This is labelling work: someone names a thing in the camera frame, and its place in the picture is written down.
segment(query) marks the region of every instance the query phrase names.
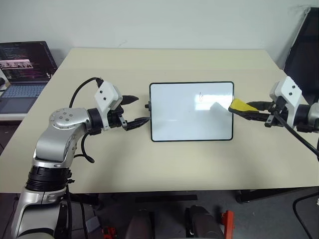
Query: laptop keyboard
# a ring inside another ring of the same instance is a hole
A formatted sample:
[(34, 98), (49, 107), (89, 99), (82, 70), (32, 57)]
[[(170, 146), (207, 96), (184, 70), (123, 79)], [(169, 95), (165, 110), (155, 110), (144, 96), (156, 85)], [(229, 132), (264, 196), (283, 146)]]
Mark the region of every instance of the laptop keyboard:
[(38, 86), (11, 86), (2, 95), (2, 98), (38, 97), (45, 85)]

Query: laptop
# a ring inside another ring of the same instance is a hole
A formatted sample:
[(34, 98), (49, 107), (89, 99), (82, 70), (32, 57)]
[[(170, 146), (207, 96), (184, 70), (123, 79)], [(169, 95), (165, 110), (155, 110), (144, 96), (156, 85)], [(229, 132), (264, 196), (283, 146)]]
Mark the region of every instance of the laptop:
[(57, 70), (45, 41), (0, 43), (0, 69), (10, 86), (0, 96), (0, 116), (25, 115)]

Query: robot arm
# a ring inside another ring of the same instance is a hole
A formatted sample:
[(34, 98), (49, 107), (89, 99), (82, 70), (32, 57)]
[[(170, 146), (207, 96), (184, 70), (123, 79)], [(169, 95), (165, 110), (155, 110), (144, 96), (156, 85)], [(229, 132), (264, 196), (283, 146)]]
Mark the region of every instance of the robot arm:
[[(319, 151), (293, 130), (296, 126), (300, 132), (319, 132), (319, 103), (311, 106), (300, 104), (302, 91), (290, 77), (277, 82), (271, 89), (270, 97), (272, 102), (244, 103), (234, 99), (228, 110), (247, 120), (263, 121), (266, 127), (284, 126), (319, 160)], [(269, 114), (259, 112), (266, 110)]]
[[(111, 83), (97, 79), (97, 108), (62, 108), (49, 117), (49, 126), (36, 144), (28, 181), (20, 195), (11, 226), (12, 238), (65, 237), (63, 230), (57, 228), (66, 227), (67, 206), (61, 201), (67, 184), (71, 182), (69, 168), (75, 157), (77, 141), (80, 137), (84, 140), (88, 134), (101, 133), (102, 129), (122, 126), (125, 130), (131, 130), (149, 120), (124, 120), (121, 105), (138, 98), (122, 96)], [(79, 156), (88, 159), (85, 153)]]

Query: black cylindrical joint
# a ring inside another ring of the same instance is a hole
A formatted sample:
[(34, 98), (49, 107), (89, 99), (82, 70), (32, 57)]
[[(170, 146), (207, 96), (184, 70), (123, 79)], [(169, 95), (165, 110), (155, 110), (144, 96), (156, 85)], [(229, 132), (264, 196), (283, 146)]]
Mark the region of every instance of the black cylindrical joint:
[(97, 108), (88, 109), (92, 129), (103, 128), (103, 122)]
[(33, 166), (29, 172), (26, 189), (32, 191), (57, 191), (63, 189), (71, 177), (68, 168), (43, 168)]
[(308, 114), (310, 110), (310, 105), (299, 105), (294, 119), (294, 125), (299, 125), (303, 123), (308, 124)]

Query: white wall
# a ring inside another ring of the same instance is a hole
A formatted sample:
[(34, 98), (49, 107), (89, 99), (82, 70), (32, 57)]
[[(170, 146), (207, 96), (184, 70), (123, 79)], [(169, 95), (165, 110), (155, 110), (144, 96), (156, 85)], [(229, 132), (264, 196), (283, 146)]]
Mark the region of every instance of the white wall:
[(283, 66), (319, 0), (0, 0), (0, 42), (72, 47), (266, 49)]

